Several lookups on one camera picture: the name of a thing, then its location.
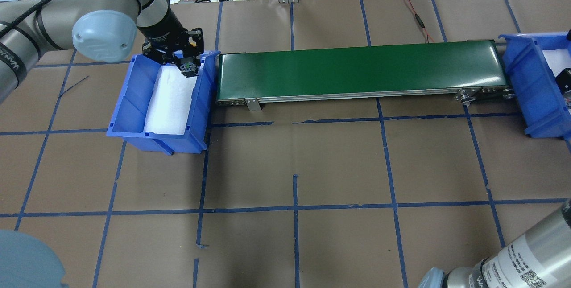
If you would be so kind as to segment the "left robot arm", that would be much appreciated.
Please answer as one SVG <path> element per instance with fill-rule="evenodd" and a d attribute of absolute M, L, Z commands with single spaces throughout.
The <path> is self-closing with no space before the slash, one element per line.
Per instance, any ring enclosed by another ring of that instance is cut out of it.
<path fill-rule="evenodd" d="M 29 0 L 1 3 L 1 89 L 5 100 L 48 52 L 77 50 L 98 62 L 131 55 L 137 33 L 142 53 L 195 77 L 204 53 L 203 30 L 187 30 L 168 0 Z"/>

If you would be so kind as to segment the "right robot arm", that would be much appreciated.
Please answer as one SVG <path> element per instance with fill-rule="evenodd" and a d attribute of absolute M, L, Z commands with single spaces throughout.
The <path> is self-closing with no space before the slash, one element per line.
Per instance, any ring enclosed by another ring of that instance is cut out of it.
<path fill-rule="evenodd" d="M 571 285 L 571 207 L 558 209 L 473 267 L 431 268 L 421 288 L 568 288 Z"/>

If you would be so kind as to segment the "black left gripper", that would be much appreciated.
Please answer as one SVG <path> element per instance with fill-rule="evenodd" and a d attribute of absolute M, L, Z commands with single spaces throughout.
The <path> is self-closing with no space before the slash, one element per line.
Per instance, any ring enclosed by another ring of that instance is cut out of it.
<path fill-rule="evenodd" d="M 187 30 L 178 25 L 172 28 L 155 25 L 141 28 L 141 33 L 148 40 L 142 48 L 143 55 L 159 64 L 177 65 L 177 59 L 193 57 L 198 65 L 204 53 L 204 35 L 200 27 Z"/>

